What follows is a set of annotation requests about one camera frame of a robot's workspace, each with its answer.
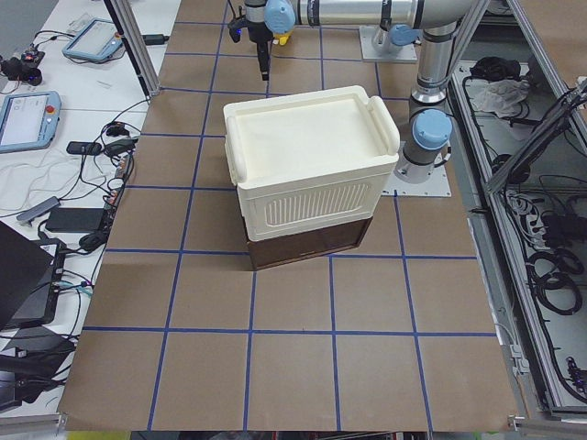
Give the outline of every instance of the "brown box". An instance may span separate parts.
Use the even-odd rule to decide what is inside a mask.
[[[247,248],[253,269],[272,268],[301,259],[356,248],[365,237],[371,220],[372,217],[261,241],[251,241],[247,236]]]

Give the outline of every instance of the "white plastic bin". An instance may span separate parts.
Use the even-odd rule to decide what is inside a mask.
[[[359,86],[228,104],[224,116],[252,241],[371,217],[398,159],[397,126]]]

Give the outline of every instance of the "tiled surface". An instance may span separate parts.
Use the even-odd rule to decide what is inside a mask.
[[[382,198],[358,248],[250,269],[223,106],[359,83],[405,136],[415,66],[360,62],[356,27],[302,27],[272,48],[267,84],[225,11],[183,0],[63,399],[69,427],[503,428],[515,408],[452,176],[451,199]]]

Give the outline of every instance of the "white desk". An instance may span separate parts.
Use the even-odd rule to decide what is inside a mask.
[[[165,35],[171,33],[180,0],[131,0],[131,4],[143,33]],[[102,2],[60,0],[43,29],[64,32],[69,24],[83,13],[109,18]],[[42,40],[43,36],[39,36],[37,42]],[[81,160],[80,157],[66,153],[67,144],[72,140],[94,140],[101,127],[111,121],[119,111],[144,99],[127,54],[121,60],[103,65],[89,63],[78,65],[61,54],[61,48],[65,44],[66,41],[59,40],[45,43],[42,49],[46,51],[46,56],[40,65],[43,83],[38,87],[23,84],[15,91],[15,94],[56,91],[61,97],[62,109],[55,138],[48,148],[0,155],[0,187],[3,188],[0,192],[0,215],[9,215],[15,212],[14,210],[27,209],[52,195],[57,197],[64,195],[75,181]],[[164,53],[165,46],[149,47],[149,54],[157,72],[161,67]],[[5,92],[12,90],[14,86],[14,82],[9,82]],[[4,96],[0,96],[0,103],[4,99]],[[147,108],[146,104],[137,106],[119,117],[119,120],[141,128]],[[102,175],[105,175],[107,179],[111,178],[115,169],[109,159],[101,156],[96,161],[103,173],[95,167],[90,158],[86,161],[84,178],[94,183],[100,183]],[[92,190],[91,186],[78,184],[70,196],[84,195],[90,190]],[[102,195],[103,193],[97,190],[83,199],[64,202],[62,205],[102,207],[104,205]],[[32,225],[21,225],[15,216],[3,218],[2,221],[23,236],[37,239],[37,224],[46,217],[44,215],[36,219]],[[52,235],[49,233],[49,235],[76,248],[83,234]],[[65,269],[90,277],[99,255],[100,249],[89,256],[69,256],[65,260]],[[90,298],[82,294],[80,318],[75,329],[72,329],[78,309],[78,296],[75,291],[64,293],[58,300],[55,319],[47,327],[55,333],[79,334],[89,302]],[[3,336],[11,336],[14,333],[6,332]],[[6,343],[7,341],[0,340],[0,349]],[[63,365],[68,365],[71,360],[72,355]],[[19,408],[3,412],[0,417],[54,414],[57,412],[62,393],[63,387],[43,392],[34,403],[23,403]]]

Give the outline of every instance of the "bin handle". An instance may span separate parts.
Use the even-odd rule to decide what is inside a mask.
[[[375,126],[377,126],[377,129],[385,139],[385,147],[387,148],[388,154],[397,154],[397,147],[399,147],[400,142],[400,132],[389,114],[389,110],[387,110],[387,107],[383,103],[383,99],[379,96],[372,96],[367,108],[375,116],[373,118]]]
[[[247,179],[247,164],[242,150],[242,143],[238,135],[237,119],[234,116],[227,118],[227,157],[228,165],[231,171],[236,174],[233,183],[244,182]]]

